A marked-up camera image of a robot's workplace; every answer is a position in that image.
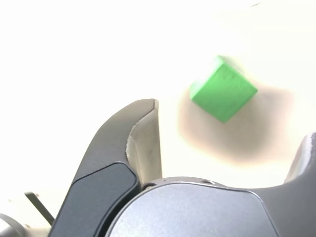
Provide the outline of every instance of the green block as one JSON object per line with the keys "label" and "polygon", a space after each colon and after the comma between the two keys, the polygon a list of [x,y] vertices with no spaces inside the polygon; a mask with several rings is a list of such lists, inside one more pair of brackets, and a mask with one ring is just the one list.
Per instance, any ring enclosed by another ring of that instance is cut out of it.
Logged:
{"label": "green block", "polygon": [[190,98],[218,120],[228,121],[258,90],[220,56],[210,77],[195,81]]}

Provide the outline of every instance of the white table surface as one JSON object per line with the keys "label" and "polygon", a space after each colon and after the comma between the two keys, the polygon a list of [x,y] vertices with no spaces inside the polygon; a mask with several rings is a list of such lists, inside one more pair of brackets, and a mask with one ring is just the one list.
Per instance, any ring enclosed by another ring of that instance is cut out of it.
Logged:
{"label": "white table surface", "polygon": [[[55,216],[95,132],[143,98],[160,102],[165,177],[283,183],[316,130],[316,4],[258,2],[1,1],[0,212],[45,236],[23,192]],[[188,98],[215,55],[259,90],[226,124]]]}

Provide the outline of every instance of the gray robot arm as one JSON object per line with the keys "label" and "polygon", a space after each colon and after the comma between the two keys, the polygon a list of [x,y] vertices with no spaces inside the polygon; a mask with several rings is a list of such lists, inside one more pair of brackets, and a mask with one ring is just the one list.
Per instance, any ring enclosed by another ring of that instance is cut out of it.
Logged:
{"label": "gray robot arm", "polygon": [[162,179],[158,103],[136,101],[92,139],[49,236],[315,236],[315,145],[314,134],[305,139],[311,149],[277,187]]}

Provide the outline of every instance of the metal part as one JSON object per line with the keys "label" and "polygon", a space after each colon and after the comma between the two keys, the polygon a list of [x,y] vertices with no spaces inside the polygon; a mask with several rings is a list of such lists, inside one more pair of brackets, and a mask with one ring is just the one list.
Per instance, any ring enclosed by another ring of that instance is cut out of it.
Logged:
{"label": "metal part", "polygon": [[277,237],[278,234],[255,194],[177,182],[152,187],[135,197],[117,215],[105,236]]}
{"label": "metal part", "polygon": [[24,237],[25,229],[11,217],[0,213],[0,237]]}

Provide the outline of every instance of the white background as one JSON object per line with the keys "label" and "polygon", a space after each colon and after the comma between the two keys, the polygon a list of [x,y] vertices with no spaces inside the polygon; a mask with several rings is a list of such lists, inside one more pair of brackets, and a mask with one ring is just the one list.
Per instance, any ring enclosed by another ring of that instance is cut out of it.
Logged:
{"label": "white background", "polygon": [[[98,128],[159,99],[164,176],[280,185],[316,130],[316,5],[269,1],[1,1],[0,212],[45,236]],[[221,124],[188,99],[215,55],[259,89]]]}

